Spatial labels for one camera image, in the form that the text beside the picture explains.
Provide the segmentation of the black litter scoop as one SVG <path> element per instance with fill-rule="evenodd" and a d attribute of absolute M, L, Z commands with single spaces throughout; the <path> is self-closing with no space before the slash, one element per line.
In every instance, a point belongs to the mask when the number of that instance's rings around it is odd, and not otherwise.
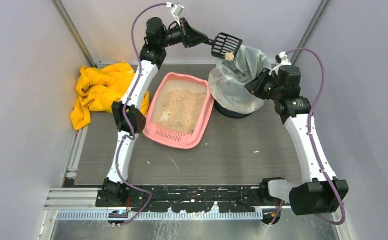
<path fill-rule="evenodd" d="M 221 32 L 209 42 L 211 55 L 218 59 L 225 59 L 227 56 L 236 57 L 243 40 Z"/>

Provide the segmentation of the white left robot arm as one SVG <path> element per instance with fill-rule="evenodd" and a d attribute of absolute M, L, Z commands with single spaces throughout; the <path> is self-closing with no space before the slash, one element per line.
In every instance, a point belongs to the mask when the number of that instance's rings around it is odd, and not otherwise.
<path fill-rule="evenodd" d="M 192 28 L 185 18 L 165 27 L 161 19 L 153 17 L 146 23 L 146 36 L 141 50 L 136 50 L 138 67 L 134 79 L 123 97 L 111 104 L 118 135 L 110 170 L 98 189 L 96 207 L 124 207 L 128 201 L 129 164 L 137 138 L 146 118 L 141 113 L 144 95 L 166 57 L 166 48 L 182 44 L 192 48 L 200 44 L 214 46 L 217 39 Z"/>

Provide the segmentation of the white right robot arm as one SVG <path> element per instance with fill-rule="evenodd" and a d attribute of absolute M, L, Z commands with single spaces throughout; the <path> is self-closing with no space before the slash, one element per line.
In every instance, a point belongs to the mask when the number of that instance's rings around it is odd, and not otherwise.
<path fill-rule="evenodd" d="M 297 153 L 301 183 L 283 178 L 265 178 L 260 187 L 262 198 L 279 199 L 291 205 L 298 215 L 334 213 L 349 191 L 323 153 L 316 132 L 310 101 L 300 95 L 300 69 L 283 65 L 277 70 L 265 68 L 245 88 L 262 100 L 272 100 L 275 112 L 288 131 Z"/>

